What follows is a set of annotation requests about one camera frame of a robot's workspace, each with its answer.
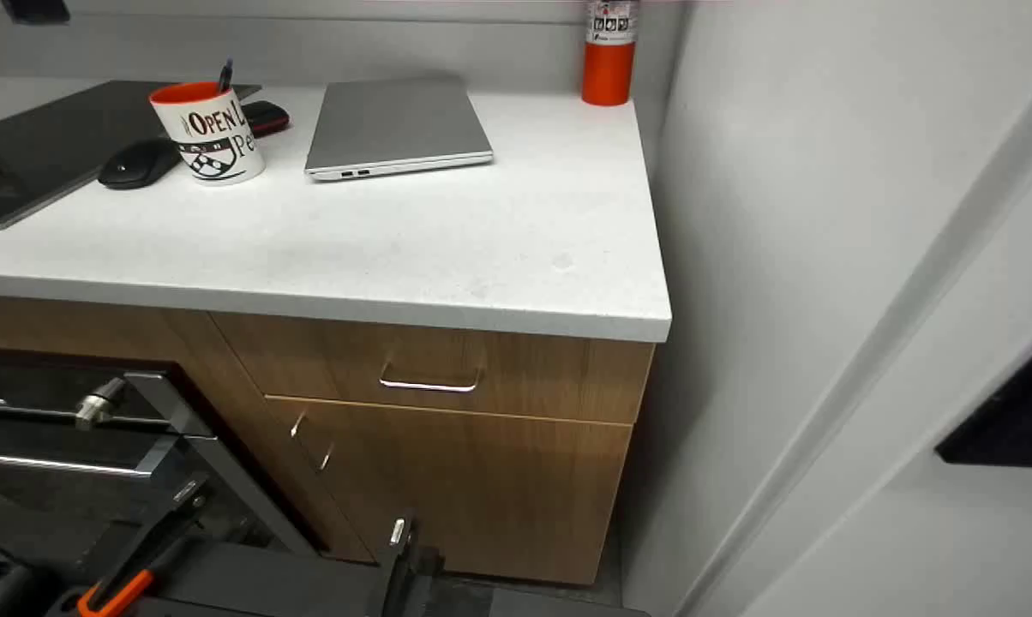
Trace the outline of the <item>dark pen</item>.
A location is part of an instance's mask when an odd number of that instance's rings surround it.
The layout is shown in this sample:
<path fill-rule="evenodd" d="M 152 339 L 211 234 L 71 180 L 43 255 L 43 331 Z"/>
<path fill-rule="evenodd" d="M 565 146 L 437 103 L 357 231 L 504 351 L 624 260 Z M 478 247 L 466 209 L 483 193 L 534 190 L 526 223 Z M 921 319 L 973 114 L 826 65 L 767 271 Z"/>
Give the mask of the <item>dark pen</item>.
<path fill-rule="evenodd" d="M 221 74 L 215 74 L 215 87 L 221 87 L 224 93 L 229 88 L 229 82 L 234 82 L 234 60 L 224 62 L 224 68 L 221 68 Z"/>

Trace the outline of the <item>wooden cabinet drawer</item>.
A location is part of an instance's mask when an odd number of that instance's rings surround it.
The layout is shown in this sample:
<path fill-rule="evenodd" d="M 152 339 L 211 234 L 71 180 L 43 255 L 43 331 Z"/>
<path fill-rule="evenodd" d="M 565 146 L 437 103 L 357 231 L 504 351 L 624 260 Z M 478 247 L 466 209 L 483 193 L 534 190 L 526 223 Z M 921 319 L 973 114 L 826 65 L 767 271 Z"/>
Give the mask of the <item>wooden cabinet drawer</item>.
<path fill-rule="evenodd" d="M 510 335 L 215 315 L 224 339 L 267 398 L 367 400 L 479 416 L 630 425 L 656 351 L 647 343 Z M 379 371 L 479 378 L 478 395 L 385 390 Z"/>

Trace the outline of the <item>wooden cabinet door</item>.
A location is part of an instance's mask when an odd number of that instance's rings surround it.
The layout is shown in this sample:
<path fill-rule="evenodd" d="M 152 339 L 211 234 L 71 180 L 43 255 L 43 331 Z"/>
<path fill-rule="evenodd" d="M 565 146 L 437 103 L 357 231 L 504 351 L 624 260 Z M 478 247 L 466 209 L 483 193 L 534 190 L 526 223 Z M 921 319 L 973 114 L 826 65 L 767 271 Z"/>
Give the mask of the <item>wooden cabinet door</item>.
<path fill-rule="evenodd" d="M 415 518 L 453 571 L 590 586 L 629 430 L 513 416 L 265 398 L 254 425 L 278 483 L 330 555 L 375 561 Z"/>

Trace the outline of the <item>silver closed laptop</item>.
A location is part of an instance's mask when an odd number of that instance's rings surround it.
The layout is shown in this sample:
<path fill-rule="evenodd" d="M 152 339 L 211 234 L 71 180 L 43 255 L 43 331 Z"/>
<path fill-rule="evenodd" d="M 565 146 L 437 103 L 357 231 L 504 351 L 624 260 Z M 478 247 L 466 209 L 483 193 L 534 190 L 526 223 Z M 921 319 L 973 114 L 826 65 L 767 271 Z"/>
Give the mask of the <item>silver closed laptop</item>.
<path fill-rule="evenodd" d="M 357 181 L 490 161 L 494 146 L 459 80 L 377 80 L 327 88 L 306 174 Z"/>

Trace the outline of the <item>orange spray bottle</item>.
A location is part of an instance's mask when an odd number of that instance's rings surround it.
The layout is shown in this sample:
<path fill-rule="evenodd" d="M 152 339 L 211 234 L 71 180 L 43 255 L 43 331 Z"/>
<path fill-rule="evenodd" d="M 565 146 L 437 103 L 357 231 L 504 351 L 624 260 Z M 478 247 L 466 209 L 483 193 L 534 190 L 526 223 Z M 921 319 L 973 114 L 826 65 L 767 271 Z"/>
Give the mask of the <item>orange spray bottle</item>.
<path fill-rule="evenodd" d="M 630 98 L 638 0 L 590 0 L 582 37 L 582 98 L 592 105 L 619 105 Z"/>

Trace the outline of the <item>white mug with orange interior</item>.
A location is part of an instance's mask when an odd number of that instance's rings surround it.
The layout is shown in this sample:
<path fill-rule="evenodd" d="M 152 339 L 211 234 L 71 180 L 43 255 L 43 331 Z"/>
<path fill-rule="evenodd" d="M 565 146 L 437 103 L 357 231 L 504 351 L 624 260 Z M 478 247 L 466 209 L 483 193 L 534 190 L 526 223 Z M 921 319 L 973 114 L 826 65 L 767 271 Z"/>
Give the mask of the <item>white mug with orange interior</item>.
<path fill-rule="evenodd" d="M 221 82 L 175 82 L 153 88 L 149 103 L 200 181 L 243 181 L 265 170 L 234 88 Z"/>

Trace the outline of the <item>black computer mouse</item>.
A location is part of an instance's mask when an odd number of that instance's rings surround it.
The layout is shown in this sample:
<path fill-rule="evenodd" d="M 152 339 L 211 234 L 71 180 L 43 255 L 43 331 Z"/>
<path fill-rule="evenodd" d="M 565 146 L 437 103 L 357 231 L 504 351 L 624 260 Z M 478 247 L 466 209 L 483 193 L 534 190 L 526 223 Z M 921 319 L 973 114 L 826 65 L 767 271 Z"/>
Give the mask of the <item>black computer mouse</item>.
<path fill-rule="evenodd" d="M 137 140 L 125 150 L 118 150 L 102 167 L 98 181 L 105 190 L 149 190 L 161 174 L 168 174 L 179 164 L 179 146 L 173 140 Z"/>

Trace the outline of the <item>black and orange clamp tool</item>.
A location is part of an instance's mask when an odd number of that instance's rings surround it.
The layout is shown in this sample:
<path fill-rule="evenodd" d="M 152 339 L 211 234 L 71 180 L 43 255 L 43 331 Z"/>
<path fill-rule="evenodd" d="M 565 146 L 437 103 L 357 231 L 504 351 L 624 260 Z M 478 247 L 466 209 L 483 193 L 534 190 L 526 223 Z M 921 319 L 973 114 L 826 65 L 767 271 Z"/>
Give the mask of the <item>black and orange clamp tool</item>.
<path fill-rule="evenodd" d="M 200 537 L 200 513 L 211 490 L 207 483 L 182 488 L 158 513 L 152 513 L 120 558 L 88 586 L 65 590 L 55 617 L 128 617 L 128 609 L 161 581 L 161 571 Z"/>

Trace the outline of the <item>black induction cooktop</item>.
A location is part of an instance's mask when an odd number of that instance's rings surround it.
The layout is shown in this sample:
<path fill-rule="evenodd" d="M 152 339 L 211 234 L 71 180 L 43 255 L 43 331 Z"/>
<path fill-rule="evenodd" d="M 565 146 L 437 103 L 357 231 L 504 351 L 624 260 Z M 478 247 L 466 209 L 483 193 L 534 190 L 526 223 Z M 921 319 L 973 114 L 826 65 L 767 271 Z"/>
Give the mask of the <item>black induction cooktop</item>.
<path fill-rule="evenodd" d="M 137 140 L 161 136 L 152 82 L 102 82 L 0 119 L 0 231 L 83 190 Z"/>

